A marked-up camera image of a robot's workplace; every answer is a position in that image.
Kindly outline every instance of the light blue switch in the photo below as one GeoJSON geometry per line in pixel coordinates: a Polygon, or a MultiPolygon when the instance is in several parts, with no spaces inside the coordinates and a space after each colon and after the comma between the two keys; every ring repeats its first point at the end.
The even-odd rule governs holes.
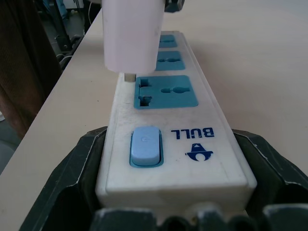
{"type": "Polygon", "coordinates": [[[153,166],[160,161],[159,129],[139,127],[132,135],[131,160],[138,166],[153,166]]]}

